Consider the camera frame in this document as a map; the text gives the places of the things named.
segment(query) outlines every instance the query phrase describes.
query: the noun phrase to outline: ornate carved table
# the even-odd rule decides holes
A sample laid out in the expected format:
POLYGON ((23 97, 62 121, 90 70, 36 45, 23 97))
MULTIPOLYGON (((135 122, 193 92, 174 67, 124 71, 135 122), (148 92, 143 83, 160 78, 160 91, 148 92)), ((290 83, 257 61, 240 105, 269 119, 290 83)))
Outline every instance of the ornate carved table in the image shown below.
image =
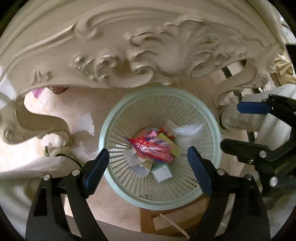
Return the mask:
POLYGON ((42 86, 170 85, 238 60, 243 71, 217 88, 263 86, 284 40, 265 0, 31 0, 0 38, 0 134, 8 144, 56 133, 67 123, 38 115, 24 96, 42 86))

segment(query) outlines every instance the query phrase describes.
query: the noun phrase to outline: cardboard piece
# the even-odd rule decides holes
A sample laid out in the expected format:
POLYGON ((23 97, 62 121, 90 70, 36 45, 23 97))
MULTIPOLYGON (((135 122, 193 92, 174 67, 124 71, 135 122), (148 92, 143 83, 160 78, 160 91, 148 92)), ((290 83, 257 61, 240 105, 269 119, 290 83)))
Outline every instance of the cardboard piece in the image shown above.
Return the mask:
POLYGON ((180 156, 180 148, 172 142, 165 134, 159 133, 156 137, 157 139, 163 140, 164 142, 168 143, 170 146, 172 146, 171 153, 175 156, 180 156))
POLYGON ((152 168, 152 163, 149 161, 145 161, 140 165, 136 165, 134 167, 130 167, 130 170, 136 174, 138 177, 145 177, 150 173, 152 168))
POLYGON ((131 167, 141 164, 142 162, 138 159, 138 155, 133 153, 133 149, 125 150, 122 152, 131 167))
POLYGON ((177 133, 174 132, 175 128, 179 128, 179 126, 177 126, 174 122, 172 122, 171 120, 167 119, 163 125, 163 128, 168 131, 169 133, 171 133, 172 135, 174 135, 175 137, 177 136, 177 133))

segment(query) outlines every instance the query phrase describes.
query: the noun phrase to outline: tiled floor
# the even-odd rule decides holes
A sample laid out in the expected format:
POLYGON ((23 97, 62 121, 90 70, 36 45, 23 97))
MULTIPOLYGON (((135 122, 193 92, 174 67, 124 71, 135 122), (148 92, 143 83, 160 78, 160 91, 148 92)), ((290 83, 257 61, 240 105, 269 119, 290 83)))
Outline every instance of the tiled floor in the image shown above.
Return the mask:
MULTIPOLYGON (((183 79, 179 84, 175 83, 173 86, 198 97, 213 115, 217 116, 219 110, 214 105, 213 95, 215 86, 224 79, 224 74, 220 70, 194 81, 183 79)), ((39 99, 35 99, 32 93, 29 93, 26 96, 25 104, 32 112, 54 115, 66 120, 74 136, 73 153, 77 158, 86 162, 95 158, 99 152, 98 141, 101 127, 110 110, 124 95, 139 88, 87 89, 71 87, 60 95, 55 95, 45 89, 39 99)), ((228 131, 223 136, 247 140, 246 133, 243 131, 228 131)), ((43 156, 44 146, 50 141, 52 142, 53 139, 54 135, 49 135, 42 140, 33 138, 15 146, 1 143, 0 171, 19 167, 43 156)), ((221 167, 231 175, 239 175, 242 164, 238 163, 233 156, 224 154, 221 167)), ((119 197, 105 178, 100 182, 96 193, 88 199, 88 204, 97 220, 140 231, 139 208, 119 197)), ((65 210, 67 214, 71 214, 68 203, 66 203, 65 210)))

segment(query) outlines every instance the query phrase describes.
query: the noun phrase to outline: white cloth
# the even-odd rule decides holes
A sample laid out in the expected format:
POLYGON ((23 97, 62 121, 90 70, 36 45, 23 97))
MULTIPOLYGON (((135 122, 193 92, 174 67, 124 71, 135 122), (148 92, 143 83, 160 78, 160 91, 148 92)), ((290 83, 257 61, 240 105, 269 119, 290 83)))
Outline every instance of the white cloth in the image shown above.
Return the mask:
MULTIPOLYGON (((296 85, 288 84, 260 94, 245 95, 242 101, 261 102, 269 94, 277 94, 296 99, 296 85)), ((221 123, 226 129, 256 131, 258 136, 255 143, 268 145, 274 150, 285 143, 291 132, 291 127, 275 116, 241 114, 237 110, 237 99, 233 99, 222 113, 221 123)))
POLYGON ((77 163, 59 156, 41 157, 28 165, 0 172, 0 205, 23 238, 32 200, 42 177, 46 174, 53 178, 63 177, 74 169, 80 169, 77 163))

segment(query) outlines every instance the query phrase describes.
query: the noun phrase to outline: light green basket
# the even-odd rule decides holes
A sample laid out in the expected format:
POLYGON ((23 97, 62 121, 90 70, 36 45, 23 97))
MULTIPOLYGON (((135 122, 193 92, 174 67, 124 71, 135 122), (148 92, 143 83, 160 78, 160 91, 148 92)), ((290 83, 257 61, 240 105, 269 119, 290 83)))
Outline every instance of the light green basket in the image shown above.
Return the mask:
POLYGON ((137 177, 129 170, 122 152, 131 145, 125 137, 139 130, 162 127, 166 119, 178 126, 203 124, 195 146, 203 158, 216 168, 221 160, 221 135, 210 110, 195 96, 171 87, 148 87, 125 96, 107 116, 100 134, 99 150, 110 152, 105 177, 115 192, 128 202, 151 210, 166 210, 186 205, 202 191, 187 161, 186 150, 169 164, 173 177, 158 183, 150 173, 137 177))

